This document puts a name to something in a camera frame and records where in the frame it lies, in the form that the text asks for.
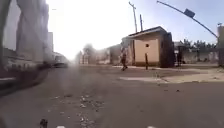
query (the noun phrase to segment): tall building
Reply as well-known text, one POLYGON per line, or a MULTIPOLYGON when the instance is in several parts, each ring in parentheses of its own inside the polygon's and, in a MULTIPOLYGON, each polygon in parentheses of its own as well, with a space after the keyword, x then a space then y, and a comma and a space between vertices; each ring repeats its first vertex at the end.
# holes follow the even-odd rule
POLYGON ((3 53, 4 64, 35 66, 43 63, 45 44, 48 44, 49 7, 46 1, 11 0, 8 8, 3 47, 16 54, 3 53))

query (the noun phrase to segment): hazy sky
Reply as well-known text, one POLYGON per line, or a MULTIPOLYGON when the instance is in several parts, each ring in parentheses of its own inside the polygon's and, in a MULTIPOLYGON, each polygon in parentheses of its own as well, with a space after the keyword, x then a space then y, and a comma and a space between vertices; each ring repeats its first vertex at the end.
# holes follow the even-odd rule
MULTIPOLYGON (((217 23, 224 23, 224 0, 161 0, 181 10, 188 8, 195 18, 217 33, 217 23)), ((128 0, 47 0, 50 5, 49 30, 54 32, 55 51, 72 58, 86 43, 96 49, 121 42, 134 33, 133 11, 128 0)), ((204 28, 156 0, 131 0, 136 6, 143 27, 162 26, 172 32, 173 40, 204 40, 216 42, 204 28)))

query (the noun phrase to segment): low building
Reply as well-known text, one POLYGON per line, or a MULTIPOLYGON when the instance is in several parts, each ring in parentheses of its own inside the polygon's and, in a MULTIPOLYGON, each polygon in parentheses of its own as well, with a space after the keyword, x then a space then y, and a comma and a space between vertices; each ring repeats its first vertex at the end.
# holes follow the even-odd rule
POLYGON ((174 66, 172 36, 162 27, 131 34, 122 39, 122 46, 127 49, 127 59, 132 65, 145 66, 147 57, 150 66, 174 66))

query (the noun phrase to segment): road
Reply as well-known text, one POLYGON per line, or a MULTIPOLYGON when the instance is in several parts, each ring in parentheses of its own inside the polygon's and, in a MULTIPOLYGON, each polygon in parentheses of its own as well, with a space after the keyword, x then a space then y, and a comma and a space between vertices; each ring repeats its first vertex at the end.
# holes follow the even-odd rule
POLYGON ((48 128, 224 127, 223 83, 119 79, 155 72, 94 66, 52 70, 40 85, 0 98, 0 127, 2 122, 6 128, 39 128, 41 119, 48 120, 48 128))

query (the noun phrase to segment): person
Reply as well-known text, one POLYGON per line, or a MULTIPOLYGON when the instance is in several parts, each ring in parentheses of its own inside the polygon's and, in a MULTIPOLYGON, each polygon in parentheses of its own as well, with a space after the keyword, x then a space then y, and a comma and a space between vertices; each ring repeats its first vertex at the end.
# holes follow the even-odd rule
POLYGON ((181 63, 182 63, 182 53, 181 53, 181 51, 179 51, 177 53, 177 66, 180 67, 181 63))
POLYGON ((128 66, 126 65, 126 53, 124 48, 121 49, 121 63, 123 65, 122 67, 122 71, 126 70, 128 68, 128 66))

